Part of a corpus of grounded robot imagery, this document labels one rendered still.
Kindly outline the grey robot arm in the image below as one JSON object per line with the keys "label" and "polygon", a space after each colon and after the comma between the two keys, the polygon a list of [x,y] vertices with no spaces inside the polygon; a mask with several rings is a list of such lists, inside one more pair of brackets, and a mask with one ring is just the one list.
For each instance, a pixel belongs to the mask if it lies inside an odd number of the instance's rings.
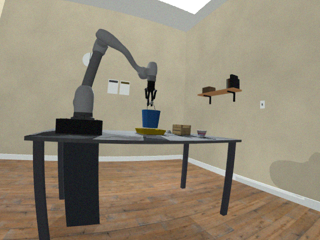
{"label": "grey robot arm", "polygon": [[108,47],[116,49],[124,54],[131,66],[137,71],[140,79],[156,82],[157,63],[151,61],[147,67],[140,67],[136,64],[129,50],[110,32],[99,29],[96,33],[96,40],[92,49],[88,67],[86,69],[82,84],[76,89],[73,105],[74,113],[70,119],[95,120],[93,118],[94,91],[92,89],[102,56],[105,55]]}

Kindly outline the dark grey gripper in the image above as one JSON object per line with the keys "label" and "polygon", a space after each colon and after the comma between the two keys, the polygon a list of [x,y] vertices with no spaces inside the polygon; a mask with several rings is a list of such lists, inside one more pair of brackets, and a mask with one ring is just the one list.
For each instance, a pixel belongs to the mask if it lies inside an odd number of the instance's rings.
{"label": "dark grey gripper", "polygon": [[[154,101],[156,97],[157,90],[155,90],[155,81],[148,81],[147,88],[145,88],[144,90],[145,90],[145,98],[147,100],[147,106],[149,106],[150,92],[151,92],[151,101]],[[147,90],[148,90],[148,94],[147,94]],[[153,95],[153,92],[154,92],[154,95]]]}

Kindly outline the yellow shallow tray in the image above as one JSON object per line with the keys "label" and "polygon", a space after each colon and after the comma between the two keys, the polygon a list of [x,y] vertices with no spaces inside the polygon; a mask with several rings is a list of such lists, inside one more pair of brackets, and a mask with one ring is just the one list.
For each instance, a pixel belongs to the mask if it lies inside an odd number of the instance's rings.
{"label": "yellow shallow tray", "polygon": [[166,130],[153,128],[135,128],[137,133],[144,135],[164,135]]}

